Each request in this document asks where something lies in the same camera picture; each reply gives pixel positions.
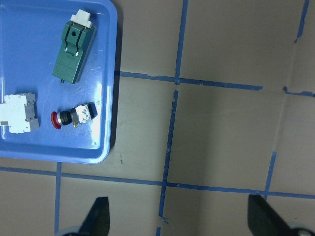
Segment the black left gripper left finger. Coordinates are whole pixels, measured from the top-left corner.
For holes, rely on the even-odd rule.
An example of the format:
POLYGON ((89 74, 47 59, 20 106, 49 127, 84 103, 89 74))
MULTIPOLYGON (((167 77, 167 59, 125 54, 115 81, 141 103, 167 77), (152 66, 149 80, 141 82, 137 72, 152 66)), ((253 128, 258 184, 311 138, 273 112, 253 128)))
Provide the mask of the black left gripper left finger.
POLYGON ((78 235, 107 236, 110 230, 110 211, 108 197, 96 198, 86 219, 82 223, 78 235))

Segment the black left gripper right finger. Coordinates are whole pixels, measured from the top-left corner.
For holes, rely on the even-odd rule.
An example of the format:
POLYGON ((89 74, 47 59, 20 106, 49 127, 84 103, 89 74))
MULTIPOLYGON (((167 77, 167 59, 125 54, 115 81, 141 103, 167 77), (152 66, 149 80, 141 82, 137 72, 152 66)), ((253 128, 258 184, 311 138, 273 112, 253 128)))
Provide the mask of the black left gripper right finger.
POLYGON ((285 223, 261 195, 249 195, 247 223, 253 236, 295 235, 295 231, 285 223))

